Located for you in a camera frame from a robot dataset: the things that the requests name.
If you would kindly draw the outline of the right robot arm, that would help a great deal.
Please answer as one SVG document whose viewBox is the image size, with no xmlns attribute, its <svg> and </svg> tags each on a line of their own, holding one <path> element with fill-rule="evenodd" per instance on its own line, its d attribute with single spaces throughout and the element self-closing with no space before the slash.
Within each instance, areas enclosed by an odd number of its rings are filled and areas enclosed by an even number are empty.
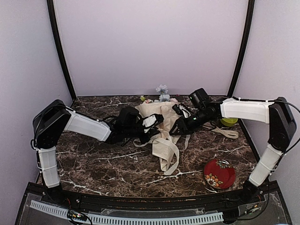
<svg viewBox="0 0 300 225">
<path fill-rule="evenodd" d="M 276 99 L 247 99 L 240 97 L 210 98 L 203 88 L 188 96 L 195 108 L 192 112 L 183 104 L 175 104 L 173 110 L 179 115 L 170 135 L 189 135 L 207 122 L 217 119 L 239 119 L 265 127 L 262 139 L 265 141 L 264 150 L 259 151 L 259 161 L 248 176 L 250 184 L 240 191 L 239 199 L 250 203 L 257 196 L 257 187 L 277 169 L 285 154 L 291 151 L 299 142 L 294 140 L 297 123 L 293 111 L 299 108 L 290 103 L 285 97 Z"/>
</svg>

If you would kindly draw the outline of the blue fake flower stem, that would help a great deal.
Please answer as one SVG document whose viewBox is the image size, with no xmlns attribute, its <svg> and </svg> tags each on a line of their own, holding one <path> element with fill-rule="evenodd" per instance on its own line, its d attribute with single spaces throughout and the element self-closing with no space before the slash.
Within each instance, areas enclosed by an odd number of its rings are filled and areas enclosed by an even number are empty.
<svg viewBox="0 0 300 225">
<path fill-rule="evenodd" d="M 159 94 L 159 102 L 170 101 L 170 95 L 168 94 L 168 87 L 165 84 L 161 84 L 156 87 L 156 92 Z"/>
</svg>

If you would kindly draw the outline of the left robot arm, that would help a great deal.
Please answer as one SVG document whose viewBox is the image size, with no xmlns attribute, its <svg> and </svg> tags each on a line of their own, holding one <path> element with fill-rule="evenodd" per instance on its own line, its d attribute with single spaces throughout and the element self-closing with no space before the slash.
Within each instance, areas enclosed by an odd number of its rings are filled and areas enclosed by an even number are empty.
<svg viewBox="0 0 300 225">
<path fill-rule="evenodd" d="M 37 164 L 48 197 L 55 204 L 66 201 L 66 193 L 58 188 L 60 178 L 57 165 L 57 147 L 68 134 L 86 136 L 107 144 L 126 144 L 130 139 L 147 143 L 159 134 L 158 125 L 164 121 L 161 114 L 143 116 L 134 107 L 121 109 L 119 115 L 95 119 L 78 112 L 56 99 L 33 119 L 32 148 L 37 151 Z"/>
</svg>

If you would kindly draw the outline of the white printed ribbon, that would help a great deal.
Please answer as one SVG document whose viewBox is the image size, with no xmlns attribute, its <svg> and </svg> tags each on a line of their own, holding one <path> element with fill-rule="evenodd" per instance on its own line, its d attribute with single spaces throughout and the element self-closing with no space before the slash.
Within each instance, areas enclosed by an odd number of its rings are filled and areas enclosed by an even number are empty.
<svg viewBox="0 0 300 225">
<path fill-rule="evenodd" d="M 166 131 L 159 130 L 162 132 L 152 137 L 145 144 L 142 144 L 138 139 L 135 139 L 133 144 L 136 147 L 144 147 L 147 144 L 152 144 L 152 155 L 159 157 L 161 171 L 164 172 L 165 176 L 170 176 L 179 165 L 180 150 L 176 143 L 180 139 L 180 136 L 166 136 Z"/>
</svg>

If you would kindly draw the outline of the pink fake rose stem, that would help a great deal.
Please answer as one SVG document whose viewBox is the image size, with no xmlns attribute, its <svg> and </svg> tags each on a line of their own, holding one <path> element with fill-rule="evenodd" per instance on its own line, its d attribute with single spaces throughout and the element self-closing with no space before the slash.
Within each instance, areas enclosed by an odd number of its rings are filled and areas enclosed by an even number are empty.
<svg viewBox="0 0 300 225">
<path fill-rule="evenodd" d="M 176 102 L 176 103 L 177 103 L 177 102 L 178 102 L 178 100 L 177 100 L 177 99 L 175 99 L 175 98 L 171 98 L 171 99 L 170 99 L 170 102 Z"/>
</svg>

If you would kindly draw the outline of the beige wrapping paper sheet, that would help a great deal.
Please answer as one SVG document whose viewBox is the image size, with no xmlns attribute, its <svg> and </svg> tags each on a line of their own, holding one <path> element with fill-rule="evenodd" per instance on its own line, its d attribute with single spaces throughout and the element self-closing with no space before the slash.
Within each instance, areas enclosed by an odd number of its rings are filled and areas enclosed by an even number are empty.
<svg viewBox="0 0 300 225">
<path fill-rule="evenodd" d="M 169 132 L 179 118 L 179 115 L 172 109 L 175 104 L 179 104 L 178 100 L 171 98 L 166 102 L 142 103 L 135 108 L 142 117 L 148 117 L 153 114 L 161 114 L 164 121 L 158 125 L 159 134 L 151 137 L 150 141 L 142 144 L 139 139 L 133 141 L 134 146 L 144 147 L 147 144 L 152 145 L 152 155 L 159 158 L 160 169 L 164 175 L 171 175 L 179 165 L 180 151 L 176 143 L 180 136 L 171 136 Z"/>
</svg>

